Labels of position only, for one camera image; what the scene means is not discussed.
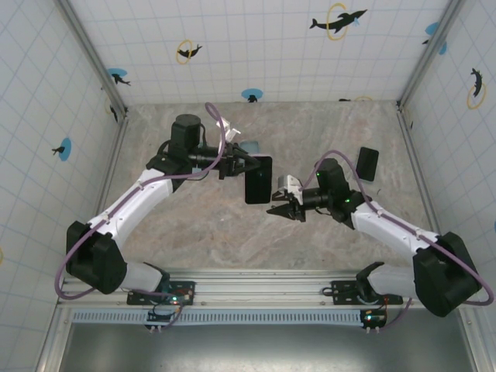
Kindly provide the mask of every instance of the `grid pattern wall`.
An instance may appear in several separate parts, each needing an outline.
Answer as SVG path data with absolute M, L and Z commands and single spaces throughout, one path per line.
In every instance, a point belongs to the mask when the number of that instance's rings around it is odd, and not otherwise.
M 468 1 L 447 45 L 406 113 L 442 232 L 496 289 L 496 2 Z M 485 314 L 496 335 L 496 307 Z
M 398 99 L 448 0 L 71 2 L 132 105 Z
M 104 105 L 105 93 L 53 2 L 2 0 L 2 371 L 36 366 L 67 227 L 94 212 L 117 131 Z

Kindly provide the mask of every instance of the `black phone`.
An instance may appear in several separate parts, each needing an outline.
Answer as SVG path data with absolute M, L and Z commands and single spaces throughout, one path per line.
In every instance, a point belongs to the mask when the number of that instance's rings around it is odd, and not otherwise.
M 267 204 L 272 195 L 272 157 L 254 156 L 257 169 L 245 172 L 245 203 Z
M 360 148 L 358 163 L 356 163 L 356 173 L 361 180 L 370 182 L 374 180 L 378 159 L 379 151 L 367 147 Z

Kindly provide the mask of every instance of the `metal bar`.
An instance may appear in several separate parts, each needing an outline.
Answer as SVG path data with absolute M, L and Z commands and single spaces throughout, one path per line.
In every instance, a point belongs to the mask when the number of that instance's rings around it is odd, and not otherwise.
M 109 195 L 110 184 L 112 183 L 112 178 L 114 177 L 115 166 L 117 164 L 117 160 L 119 159 L 119 153 L 121 151 L 122 142 L 124 141 L 124 135 L 126 134 L 126 129 L 128 125 L 128 118 L 124 118 L 122 125 L 119 126 L 119 131 L 114 138 L 112 143 L 112 154 L 110 155 L 109 162 L 107 163 L 107 167 L 105 168 L 105 179 L 100 187 L 100 191 L 98 193 L 98 202 L 96 204 L 96 208 L 94 210 L 94 214 L 102 212 L 105 209 L 105 202 L 107 201 L 107 196 Z
M 459 310 L 460 328 L 465 332 L 465 342 L 467 351 L 472 356 L 471 362 L 474 364 L 474 370 L 483 372 L 485 370 L 495 370 L 491 354 L 494 354 L 487 340 L 484 339 L 484 333 L 481 329 L 481 323 L 478 320 L 477 311 L 474 307 L 462 308 Z
M 323 296 L 322 288 L 334 280 L 353 280 L 353 274 L 336 274 L 332 271 L 307 270 L 292 273 L 291 270 L 259 270 L 219 273 L 215 271 L 180 274 L 182 281 L 194 281 L 195 303 L 188 308 L 199 311 L 206 309 L 363 309 L 369 305 L 334 305 L 331 297 Z M 171 275 L 178 280 L 177 274 Z M 78 280 L 67 280 L 64 290 L 69 294 L 79 293 L 88 286 Z M 101 294 L 97 291 L 73 301 L 60 300 L 64 308 L 149 308 L 150 306 L 126 305 L 127 293 L 115 291 Z M 402 308 L 404 305 L 392 306 Z M 415 301 L 421 308 L 420 301 Z
M 159 314 L 169 314 L 171 308 L 160 308 Z M 82 308 L 74 309 L 71 321 L 83 324 L 131 324 L 165 326 L 167 322 L 148 321 L 147 309 L 136 308 Z M 175 323 L 177 326 L 219 325 L 296 325 L 320 324 L 362 326 L 360 310 L 349 309 L 210 309 L 185 308 Z
M 432 231 L 441 232 L 439 221 L 436 217 L 432 199 L 429 194 L 429 189 L 425 183 L 424 174 L 420 167 L 419 159 L 417 158 L 417 153 L 413 146 L 412 136 L 410 136 L 410 131 L 408 130 L 408 124 L 405 120 L 405 116 L 401 112 L 397 112 L 398 122 L 403 134 L 403 139 L 405 140 L 406 150 L 408 152 L 408 157 L 410 158 L 410 164 L 413 168 L 413 174 L 415 175 L 415 180 L 417 181 L 418 191 L 420 192 L 420 198 L 422 199 L 422 204 L 424 205 L 425 213 L 427 219 L 429 220 L 429 225 Z
M 36 372 L 60 370 L 62 357 L 71 331 L 71 313 L 72 310 L 68 308 L 57 308 L 55 310 Z
M 98 53 L 93 47 L 93 44 L 91 43 L 88 34 L 84 30 L 84 27 L 82 26 L 78 15 L 74 11 L 70 0 L 53 0 L 53 2 L 55 3 L 55 6 L 59 10 L 62 18 L 66 22 L 72 34 L 74 35 L 74 38 L 79 44 L 79 47 L 88 59 L 88 62 L 93 67 L 93 70 L 98 76 L 98 79 L 102 83 L 102 86 L 108 95 L 108 99 L 112 103 L 112 107 L 115 109 L 117 115 L 120 118 L 119 121 L 122 121 L 126 117 L 124 101 L 115 88 L 115 85 L 110 78 L 105 65 L 103 64 L 102 60 L 98 56 Z
M 427 44 L 427 49 L 417 63 L 413 74 L 408 79 L 403 94 L 399 100 L 402 106 L 406 106 L 408 102 L 412 99 L 420 81 L 424 78 L 427 70 L 429 69 L 431 63 L 434 61 L 436 54 L 441 49 L 443 43 L 446 41 L 446 36 L 451 29 L 451 26 L 455 22 L 456 17 L 460 13 L 467 0 L 452 0 L 449 2 L 446 11 L 439 21 L 439 25 L 434 32 L 434 35 L 429 40 Z

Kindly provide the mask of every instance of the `blue circle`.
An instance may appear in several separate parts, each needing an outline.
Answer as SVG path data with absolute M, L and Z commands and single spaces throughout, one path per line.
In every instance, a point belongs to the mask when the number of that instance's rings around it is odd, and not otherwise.
M 60 146 L 64 148 L 64 151 L 59 153 L 59 158 L 62 161 L 66 161 L 67 159 L 69 159 L 69 155 L 71 155 L 72 148 L 71 140 L 69 139 L 69 137 L 64 138 L 60 143 Z
M 438 22 L 428 25 L 427 28 L 425 29 L 425 33 L 427 35 L 432 36 L 434 34 L 434 32 L 437 30 L 438 25 L 439 25 Z
M 260 89 L 249 88 L 241 92 L 241 97 L 248 99 L 251 95 L 254 95 L 257 99 L 261 99 L 264 93 Z
M 447 49 L 448 49 L 448 44 L 445 41 L 444 44 L 443 44 L 443 46 L 441 46 L 441 50 L 439 51 L 439 54 L 440 55 L 443 55 L 444 53 L 446 53 L 446 50 Z
M 126 76 L 127 75 L 127 71 L 126 70 L 123 70 L 122 68 L 108 68 L 107 69 L 108 73 L 112 76 L 112 74 L 117 74 L 118 76 L 120 76 L 121 78 L 123 76 Z

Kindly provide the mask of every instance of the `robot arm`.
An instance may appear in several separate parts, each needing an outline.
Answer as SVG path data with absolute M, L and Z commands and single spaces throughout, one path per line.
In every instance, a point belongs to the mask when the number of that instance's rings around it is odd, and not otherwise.
M 378 295 L 418 298 L 433 314 L 446 316 L 481 289 L 480 283 L 461 266 L 419 239 L 424 236 L 439 244 L 477 273 L 463 240 L 456 234 L 440 236 L 420 229 L 386 212 L 375 201 L 371 208 L 362 193 L 350 190 L 335 159 L 321 163 L 317 180 L 318 188 L 302 190 L 296 177 L 279 177 L 279 189 L 272 200 L 288 203 L 267 213 L 305 222 L 306 211 L 325 208 L 337 222 L 387 244 L 411 262 L 411 267 L 373 263 L 359 272 L 356 289 L 364 302 L 374 302 Z M 415 231 L 415 235 L 400 226 Z
M 226 120 L 222 121 L 226 141 L 230 141 L 239 132 L 231 129 Z M 201 127 L 199 117 L 179 115 L 172 125 L 170 140 L 160 146 L 134 185 L 100 215 L 86 224 L 74 222 L 68 228 L 67 252 L 82 236 L 98 226 L 67 262 L 69 274 L 104 294 L 118 288 L 167 292 L 169 275 L 166 272 L 148 263 L 125 262 L 120 249 L 141 220 L 185 181 L 184 178 L 169 179 L 165 176 L 191 174 L 194 167 L 203 170 L 215 162 L 221 148 L 206 143 L 200 146 Z M 260 161 L 237 144 L 227 143 L 213 169 L 219 171 L 219 179 L 223 179 L 259 166 Z

